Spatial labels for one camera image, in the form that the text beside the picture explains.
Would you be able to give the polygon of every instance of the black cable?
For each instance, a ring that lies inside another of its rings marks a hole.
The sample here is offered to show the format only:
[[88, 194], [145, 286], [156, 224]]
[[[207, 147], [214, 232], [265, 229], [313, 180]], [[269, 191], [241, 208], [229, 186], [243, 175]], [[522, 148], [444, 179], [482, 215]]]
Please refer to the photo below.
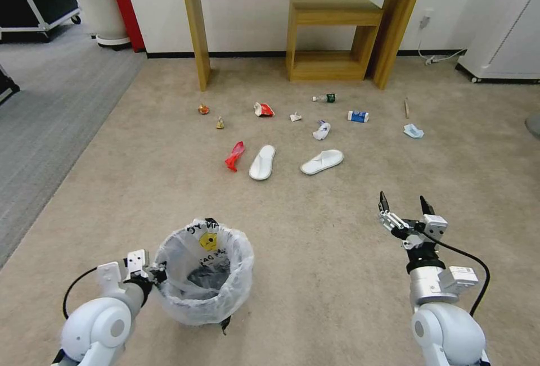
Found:
[[95, 268], [92, 268], [92, 269], [89, 269], [87, 270], [86, 272], [84, 272], [82, 275], [80, 275], [77, 279], [75, 279], [73, 281], [72, 284], [69, 285], [69, 287], [67, 288], [66, 290], [66, 294], [64, 294], [64, 302], [62, 303], [62, 311], [64, 312], [64, 317], [66, 319], [69, 318], [69, 315], [68, 315], [68, 309], [67, 309], [67, 305], [68, 305], [68, 295], [69, 295], [69, 292], [71, 291], [71, 289], [73, 288], [73, 286], [76, 285], [76, 283], [81, 280], [83, 277], [85, 277], [87, 274], [89, 273], [92, 273], [94, 272], [94, 270], [97, 270], [97, 266]]
[[426, 234], [425, 231], [420, 231], [418, 230], [421, 234], [425, 235], [427, 238], [429, 238], [430, 240], [432, 240], [433, 242], [445, 247], [445, 248], [448, 248], [449, 250], [451, 251], [454, 251], [454, 252], [457, 252], [458, 254], [461, 254], [463, 256], [466, 256], [466, 257], [469, 257], [470, 259], [478, 262], [482, 268], [484, 268], [484, 271], [485, 271], [485, 281], [484, 281], [484, 285], [482, 286], [482, 289], [480, 290], [480, 293], [478, 293], [478, 297], [476, 298], [474, 304], [472, 305], [471, 307], [471, 311], [469, 312], [469, 314], [472, 316], [474, 316], [474, 313], [476, 311], [476, 309], [478, 308], [478, 305], [480, 304], [480, 302], [482, 301], [482, 298], [484, 297], [484, 294], [485, 294], [485, 291], [488, 289], [488, 285], [489, 285], [489, 280], [491, 279], [491, 274], [489, 273], [489, 268], [488, 266], [482, 261], [482, 259], [468, 253], [468, 252], [465, 252], [465, 251], [462, 251], [458, 248], [454, 248], [452, 245], [448, 245], [447, 243], [444, 243], [444, 242], [440, 242], [440, 241], [437, 241], [435, 238], [433, 238], [432, 236]]

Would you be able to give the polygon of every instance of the wooden stool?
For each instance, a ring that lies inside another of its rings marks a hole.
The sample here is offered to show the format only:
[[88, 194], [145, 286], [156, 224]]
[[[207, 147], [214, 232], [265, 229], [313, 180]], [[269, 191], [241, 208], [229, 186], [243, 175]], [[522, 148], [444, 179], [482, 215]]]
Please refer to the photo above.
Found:
[[[370, 0], [291, 0], [285, 63], [289, 80], [363, 80], [383, 11]], [[350, 51], [296, 51], [298, 26], [355, 25]]]

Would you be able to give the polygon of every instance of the white flower pot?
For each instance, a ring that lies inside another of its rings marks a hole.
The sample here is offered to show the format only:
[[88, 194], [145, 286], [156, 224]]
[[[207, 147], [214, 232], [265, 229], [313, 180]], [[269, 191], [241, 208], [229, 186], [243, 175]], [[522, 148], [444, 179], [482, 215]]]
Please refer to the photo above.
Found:
[[84, 11], [88, 24], [96, 33], [98, 43], [111, 45], [119, 44], [118, 41], [126, 39], [129, 42], [125, 30], [124, 21], [118, 9], [116, 0], [78, 0]]

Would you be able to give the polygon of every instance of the wooden stick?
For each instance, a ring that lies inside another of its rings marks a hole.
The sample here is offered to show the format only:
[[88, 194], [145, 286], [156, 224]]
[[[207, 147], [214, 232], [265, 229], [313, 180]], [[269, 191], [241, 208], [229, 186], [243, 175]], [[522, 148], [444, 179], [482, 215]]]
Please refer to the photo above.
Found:
[[406, 119], [409, 118], [409, 104], [407, 103], [408, 100], [409, 98], [405, 98], [405, 118]]

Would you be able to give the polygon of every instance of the plastic bag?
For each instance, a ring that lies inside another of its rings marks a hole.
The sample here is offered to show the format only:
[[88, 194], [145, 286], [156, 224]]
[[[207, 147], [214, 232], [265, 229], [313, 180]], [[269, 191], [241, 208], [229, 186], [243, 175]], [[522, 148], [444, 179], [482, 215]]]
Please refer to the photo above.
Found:
[[233, 147], [229, 158], [225, 160], [227, 167], [233, 172], [238, 171], [236, 169], [236, 161], [238, 160], [238, 158], [240, 158], [240, 156], [244, 153], [245, 150], [246, 148], [244, 147], [244, 143], [242, 141], [237, 142], [236, 145]]
[[254, 255], [241, 231], [195, 219], [161, 244], [154, 265], [166, 263], [158, 285], [163, 309], [182, 324], [217, 324], [248, 298]]

